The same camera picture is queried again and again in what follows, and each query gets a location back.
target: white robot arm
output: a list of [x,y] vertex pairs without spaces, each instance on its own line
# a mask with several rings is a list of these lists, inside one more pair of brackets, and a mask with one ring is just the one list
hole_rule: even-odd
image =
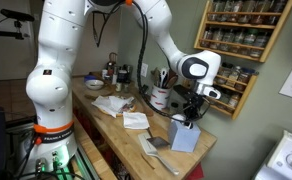
[[[32,172],[35,162],[44,161],[47,171],[63,168],[74,155],[77,145],[72,133],[71,72],[88,15],[93,11],[109,13],[122,0],[46,0],[39,32],[38,62],[27,79],[26,91],[33,101],[37,124],[37,145],[29,153],[24,172]],[[219,98],[212,88],[220,56],[209,51],[194,55],[180,52],[170,34],[171,12],[164,0],[135,0],[145,14],[149,34],[167,56],[171,68],[180,76],[196,80],[196,93]],[[138,22],[137,8],[128,7]]]

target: blue box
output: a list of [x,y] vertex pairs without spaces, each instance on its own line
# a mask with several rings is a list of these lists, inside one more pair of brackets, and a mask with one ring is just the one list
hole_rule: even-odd
[[196,123],[189,129],[178,121],[172,121],[168,129],[168,140],[171,145],[171,150],[193,152],[198,138],[200,129]]

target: wooden countertop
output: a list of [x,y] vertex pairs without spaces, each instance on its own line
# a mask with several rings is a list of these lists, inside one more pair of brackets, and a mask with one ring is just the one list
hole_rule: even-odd
[[82,145],[88,159],[96,170],[98,177],[101,179],[116,179],[114,173],[108,166],[107,162],[103,156],[98,151],[97,147],[94,145],[88,134],[85,132],[82,125],[79,123],[77,118],[74,116],[75,122],[75,137],[77,143]]
[[[81,110],[90,118],[92,124],[105,138],[108,145],[116,153],[134,179],[186,178],[210,151],[217,140],[215,136],[201,129],[202,132],[199,142],[192,153],[172,151],[168,147],[159,149],[159,154],[168,161],[168,163],[179,170],[179,175],[175,176],[168,171],[157,158],[145,154],[138,140],[138,134],[147,132],[146,130],[125,129],[123,127],[122,117],[113,118],[99,111],[91,104],[92,100],[85,98],[85,94],[90,94],[92,90],[86,88],[82,77],[73,78],[72,83],[73,100],[76,101],[76,104],[79,105]],[[130,93],[116,92],[112,95],[132,96]],[[136,101],[135,105],[137,106],[137,112],[144,111],[139,101]],[[170,120],[157,113],[147,118],[153,136],[160,136],[168,140],[167,129]]]

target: wooden cabinet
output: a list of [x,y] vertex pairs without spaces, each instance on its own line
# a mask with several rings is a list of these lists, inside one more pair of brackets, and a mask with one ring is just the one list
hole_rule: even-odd
[[[267,57],[268,57],[270,51],[271,51],[271,48],[274,46],[274,43],[279,35],[280,30],[282,29],[283,25],[285,24],[285,21],[289,15],[289,12],[291,11],[292,0],[288,0],[287,4],[285,6],[285,9],[282,13],[210,12],[211,6],[212,6],[212,3],[210,1],[207,1],[205,11],[204,11],[204,14],[202,16],[201,23],[199,25],[194,48],[201,49],[201,50],[210,50],[210,51],[216,52],[218,54],[235,56],[235,57],[248,59],[248,60],[252,60],[252,61],[265,62],[267,60]],[[239,23],[233,23],[233,22],[209,21],[208,20],[209,14],[263,15],[263,16],[280,16],[280,18],[279,18],[278,23],[275,26],[273,26],[273,25],[252,25],[252,24],[239,24]],[[246,29],[255,28],[255,29],[258,29],[259,31],[269,31],[269,32],[271,32],[271,36],[270,36],[270,39],[265,47],[247,46],[247,45],[242,45],[242,44],[234,44],[231,42],[227,43],[227,42],[222,42],[222,41],[202,39],[203,35],[204,35],[204,31],[207,27],[246,28]],[[221,50],[217,50],[217,49],[211,49],[211,48],[207,48],[207,47],[201,47],[200,43],[202,41],[207,41],[207,42],[211,42],[211,43],[235,45],[235,46],[249,48],[249,49],[258,49],[258,50],[262,50],[263,53],[259,58],[256,58],[256,57],[251,57],[249,55],[242,55],[242,54],[237,54],[237,53],[232,53],[232,52],[227,52],[227,51],[221,51]]]
[[[246,60],[252,60],[252,61],[256,61],[256,62],[265,62],[267,60],[267,57],[271,51],[271,48],[274,46],[274,43],[279,35],[280,30],[282,29],[282,27],[285,24],[285,21],[292,9],[292,0],[288,0],[287,4],[283,10],[282,13],[270,13],[270,12],[263,12],[263,13],[257,13],[257,12],[253,12],[253,13],[246,13],[246,12],[210,12],[210,9],[212,7],[212,0],[211,1],[207,1],[206,3],[206,7],[205,7],[205,11],[204,14],[202,16],[202,20],[201,23],[199,25],[199,29],[198,29],[198,33],[197,33],[197,37],[195,40],[195,44],[194,44],[194,48],[195,49],[200,49],[200,50],[209,50],[209,51],[213,51],[216,52],[218,54],[221,55],[228,55],[228,56],[233,56],[233,57],[238,57],[238,58],[242,58],[242,59],[246,59]],[[277,22],[276,25],[253,25],[253,24],[239,24],[237,22],[219,22],[219,21],[209,21],[208,20],[208,16],[210,14],[219,14],[219,15],[223,15],[223,14],[238,14],[240,15],[262,15],[264,17],[268,17],[268,16],[279,16],[279,20]],[[256,46],[248,46],[248,45],[243,45],[243,44],[238,44],[238,43],[232,43],[232,42],[223,42],[223,41],[216,41],[216,40],[209,40],[209,39],[203,39],[205,30],[208,27],[213,27],[213,28],[223,28],[223,29],[257,29],[258,31],[267,31],[270,32],[270,38],[266,44],[265,47],[256,47]],[[210,48],[210,46],[208,47],[202,47],[201,43],[202,42],[210,42],[210,43],[219,43],[219,44],[228,44],[230,46],[238,46],[239,48],[247,48],[247,49],[258,49],[261,50],[262,53],[260,55],[260,57],[256,58],[256,57],[251,57],[249,54],[248,55],[243,55],[243,54],[238,54],[238,53],[233,53],[233,52],[229,52],[229,51],[222,51],[219,49],[212,49]],[[226,80],[228,80],[228,78],[222,77],[217,75],[217,77],[215,79],[218,78],[224,78]],[[212,107],[214,109],[217,109],[218,111],[231,116],[231,118],[234,120],[237,118],[237,116],[239,115],[242,107],[245,104],[245,101],[247,100],[255,82],[257,79],[257,75],[252,75],[249,82],[247,84],[245,83],[241,83],[241,82],[237,82],[239,84],[242,84],[244,86],[246,86],[244,91],[238,91],[233,87],[227,86],[227,85],[220,85],[216,82],[214,82],[215,86],[219,86],[223,89],[227,89],[230,90],[233,93],[239,93],[241,98],[236,106],[236,108],[232,108],[231,106],[229,106],[227,103],[222,103],[219,100],[215,100],[215,99],[211,99],[210,101],[212,102]],[[187,87],[189,84],[189,82],[186,83],[184,82],[184,85]]]

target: crumpled paper towel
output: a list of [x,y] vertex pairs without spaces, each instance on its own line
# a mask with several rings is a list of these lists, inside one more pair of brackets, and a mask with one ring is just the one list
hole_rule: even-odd
[[98,96],[98,98],[92,102],[92,105],[106,111],[108,114],[116,118],[116,114],[121,113],[121,109],[130,104],[134,100],[134,97],[122,99],[116,96]]
[[144,113],[123,113],[124,127],[128,129],[147,129],[149,127],[147,117]]

